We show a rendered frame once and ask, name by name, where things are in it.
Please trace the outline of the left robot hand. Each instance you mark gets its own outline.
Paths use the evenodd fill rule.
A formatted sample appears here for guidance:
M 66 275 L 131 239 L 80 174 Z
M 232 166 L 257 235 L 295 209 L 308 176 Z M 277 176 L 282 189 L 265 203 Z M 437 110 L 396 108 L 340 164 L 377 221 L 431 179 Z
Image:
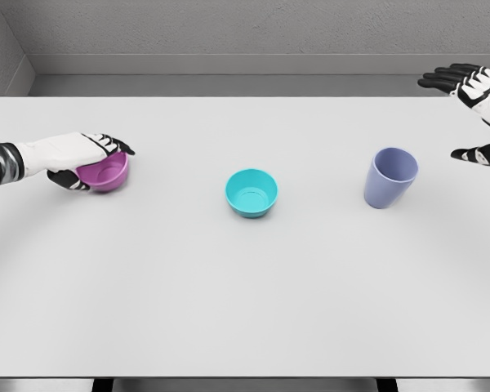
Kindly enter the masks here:
M 36 142 L 43 156 L 47 177 L 55 184 L 69 190 L 89 190 L 89 184 L 80 180 L 75 169 L 99 163 L 117 152 L 134 155 L 125 142 L 110 135 L 72 132 Z

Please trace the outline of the teal plastic bowl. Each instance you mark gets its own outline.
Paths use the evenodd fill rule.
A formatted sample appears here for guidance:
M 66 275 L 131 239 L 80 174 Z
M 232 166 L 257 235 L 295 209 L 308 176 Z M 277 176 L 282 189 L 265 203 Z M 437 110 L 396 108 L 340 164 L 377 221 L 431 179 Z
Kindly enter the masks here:
M 227 203 L 239 216 L 259 218 L 274 206 L 278 199 L 278 183 L 266 171 L 247 168 L 235 172 L 225 184 Z

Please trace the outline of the purple plastic bowl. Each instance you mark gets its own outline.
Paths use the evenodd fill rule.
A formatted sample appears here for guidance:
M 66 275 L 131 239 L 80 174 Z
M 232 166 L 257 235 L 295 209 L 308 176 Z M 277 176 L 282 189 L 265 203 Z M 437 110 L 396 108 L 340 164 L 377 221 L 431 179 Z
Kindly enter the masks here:
M 110 192 L 122 186 L 128 177 L 128 154 L 117 152 L 98 163 L 77 167 L 75 171 L 92 190 Z

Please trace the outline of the lavender plastic cup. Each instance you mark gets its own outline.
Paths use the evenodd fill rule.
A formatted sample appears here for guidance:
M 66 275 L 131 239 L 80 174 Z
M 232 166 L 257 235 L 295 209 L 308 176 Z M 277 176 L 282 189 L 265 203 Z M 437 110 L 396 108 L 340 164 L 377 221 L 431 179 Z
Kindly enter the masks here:
M 418 172 L 417 160 L 408 151 L 395 147 L 379 150 L 367 173 L 365 202 L 376 209 L 391 207 L 408 190 Z

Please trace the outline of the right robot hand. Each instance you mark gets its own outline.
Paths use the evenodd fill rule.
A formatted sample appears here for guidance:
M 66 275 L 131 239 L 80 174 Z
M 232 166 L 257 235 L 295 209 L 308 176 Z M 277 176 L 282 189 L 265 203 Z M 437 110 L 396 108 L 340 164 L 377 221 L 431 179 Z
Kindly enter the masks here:
M 459 100 L 477 113 L 490 127 L 490 68 L 473 64 L 451 64 L 424 73 L 417 81 L 423 88 L 434 88 Z M 451 157 L 490 167 L 490 144 L 469 149 L 455 149 Z

